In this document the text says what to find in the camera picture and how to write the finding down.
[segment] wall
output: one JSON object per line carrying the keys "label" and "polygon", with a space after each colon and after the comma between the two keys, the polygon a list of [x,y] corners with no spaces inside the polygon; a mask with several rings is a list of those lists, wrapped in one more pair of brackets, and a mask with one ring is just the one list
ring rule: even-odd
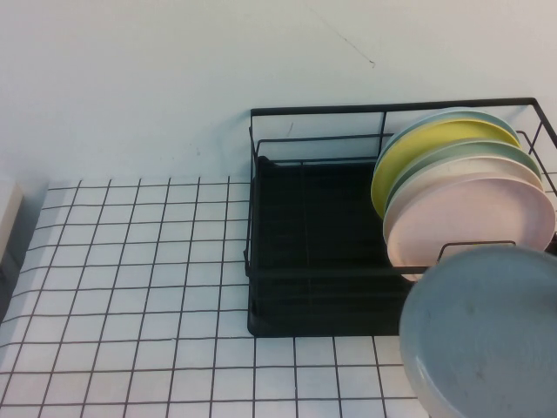
{"label": "wall", "polygon": [[28,233],[52,179],[245,172],[252,107],[527,95],[557,123],[555,9],[3,0],[0,170],[23,182]]}

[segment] gray bowl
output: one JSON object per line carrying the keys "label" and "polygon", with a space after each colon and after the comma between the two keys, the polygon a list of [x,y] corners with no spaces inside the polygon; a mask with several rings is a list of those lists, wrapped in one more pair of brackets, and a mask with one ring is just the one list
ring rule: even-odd
{"label": "gray bowl", "polygon": [[557,259],[492,246],[442,261],[408,295],[400,351],[432,418],[557,417]]}

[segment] dish rack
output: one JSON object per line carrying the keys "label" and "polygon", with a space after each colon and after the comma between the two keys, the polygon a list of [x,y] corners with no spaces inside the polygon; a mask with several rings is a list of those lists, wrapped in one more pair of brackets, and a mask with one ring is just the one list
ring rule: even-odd
{"label": "dish rack", "polygon": [[[252,110],[244,256],[253,335],[398,334],[413,285],[401,274],[430,266],[391,266],[382,219],[370,198],[374,164],[404,118],[457,106],[499,113],[524,129],[517,131],[523,149],[540,166],[544,187],[557,202],[557,135],[534,98]],[[339,117],[356,121],[358,130],[324,136],[337,130]],[[308,134],[311,124],[305,121],[312,118],[320,121],[317,135]],[[258,130],[261,120],[265,127]],[[304,135],[291,135],[295,123]],[[496,243],[446,243],[440,258],[452,246],[481,244]],[[555,236],[547,251],[557,253]]]}

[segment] pink plate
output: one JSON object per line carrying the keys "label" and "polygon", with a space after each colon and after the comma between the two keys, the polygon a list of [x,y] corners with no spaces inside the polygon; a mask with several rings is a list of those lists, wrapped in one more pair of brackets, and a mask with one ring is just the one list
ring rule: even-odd
{"label": "pink plate", "polygon": [[554,228],[553,205],[537,187],[503,173],[467,174],[412,199],[393,223],[387,252],[393,266],[433,266],[453,242],[511,240],[543,251]]}

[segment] grid pattern surface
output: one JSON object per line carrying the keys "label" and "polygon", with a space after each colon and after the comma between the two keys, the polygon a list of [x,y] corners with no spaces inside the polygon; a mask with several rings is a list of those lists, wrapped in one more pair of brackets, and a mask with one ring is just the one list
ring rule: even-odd
{"label": "grid pattern surface", "polygon": [[398,337],[253,338],[247,179],[53,185],[0,326],[0,418],[427,417]]}

